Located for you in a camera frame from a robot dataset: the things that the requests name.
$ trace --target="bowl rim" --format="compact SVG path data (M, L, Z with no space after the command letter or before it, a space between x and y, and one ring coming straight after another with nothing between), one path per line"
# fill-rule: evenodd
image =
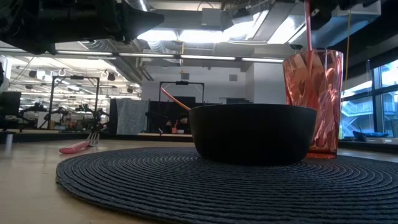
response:
M281 107L281 108L296 108L297 110L312 110L317 113L317 110L313 108L308 108L305 106L295 106L295 105L282 105L282 104L275 104L275 103L231 103L231 104L222 104L222 105L205 105L205 106L197 106L194 108L191 108L190 111L193 110L200 110L202 108L209 108L209 107L217 107L217 106L236 106L236 105L245 105L245 106L254 106L254 105L261 105L261 106L275 106L275 107Z

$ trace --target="person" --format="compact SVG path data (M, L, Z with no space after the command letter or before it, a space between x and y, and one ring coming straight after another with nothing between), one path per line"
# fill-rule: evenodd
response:
M173 125L172 121L167 121L166 123L166 133L172 133L172 128L177 128L177 133L179 130L183 130L184 134L191 134L190 125L188 122L188 116L186 114L181 114L176 121L177 125Z

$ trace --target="table surface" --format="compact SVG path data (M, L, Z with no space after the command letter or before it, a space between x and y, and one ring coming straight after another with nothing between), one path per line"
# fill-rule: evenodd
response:
M167 137L192 137L191 134L159 134L159 133L138 133L139 136L167 136Z
M155 223L82 202L55 184L55 168L64 159L58 149L76 143L51 141L0 145L0 223L7 224L127 224ZM98 147L83 154L137 147L192 147L190 142L151 142L101 140ZM398 156L385 153L339 149L339 155L398 162Z

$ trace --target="metal frame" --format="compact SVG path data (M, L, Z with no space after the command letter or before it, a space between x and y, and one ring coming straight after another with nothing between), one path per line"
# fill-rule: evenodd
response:
M162 88L162 84L163 84L163 83L174 83L174 84L178 85L178 81L177 81L177 82L160 82L160 83L159 83L159 102L160 102L160 96L161 96L161 91L160 91L160 89ZM195 82L185 82L185 83L187 83L187 85L189 85L189 84L192 84L192 85L199 84L199 85L202 86L202 91L201 91L201 102L204 104L204 103L205 103L205 84L204 84L204 83L195 83Z
M29 54L28 52L16 49L0 47L3 54ZM225 62L256 62L256 63L282 63L284 58L259 58L259 57L233 57L224 55L187 55L187 54L153 54L153 53L131 53L131 52L95 52L77 50L58 50L55 55L44 53L36 57L98 57L104 60L111 60L115 57L134 58L161 58L161 59L184 59L184 60L218 60Z
M53 76L53 77L52 77L51 95L50 95L50 106L49 106L49 115L50 115L50 117L49 117L49 121L48 121L48 123L47 123L47 129L48 129L48 130L50 129L51 111L52 111L52 100L53 100L53 98L54 98L54 89L55 89L55 87L58 86L58 84L55 85L55 80L56 80L57 78L59 78L59 79L61 79L61 80L64 80L64 79L66 79L66 78L73 79L74 77L73 77L73 76L62 76L62 77L61 77L61 76ZM100 91L100 78L98 78L98 77L78 77L78 78L79 78L79 80L82 80L82 79L85 79L85 78L97 80L96 93L95 93L95 108L94 108L94 111L96 112L96 111L97 111L97 104L98 104L98 92Z

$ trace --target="ductwork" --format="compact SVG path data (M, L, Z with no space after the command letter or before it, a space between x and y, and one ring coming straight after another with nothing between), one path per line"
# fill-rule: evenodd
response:
M118 49L110 42L110 40L95 40L93 42L82 42L82 44L89 50L99 52L117 52ZM136 68L132 65L136 63L136 58L121 58L117 57L115 60L107 61L113 64L121 72L121 75L130 82L141 84L142 77L151 81L153 78L144 72L140 68Z
M149 48L156 54L176 54L174 50L167 49L164 43L160 40L158 41L148 41ZM179 59L164 59L171 63L180 63Z

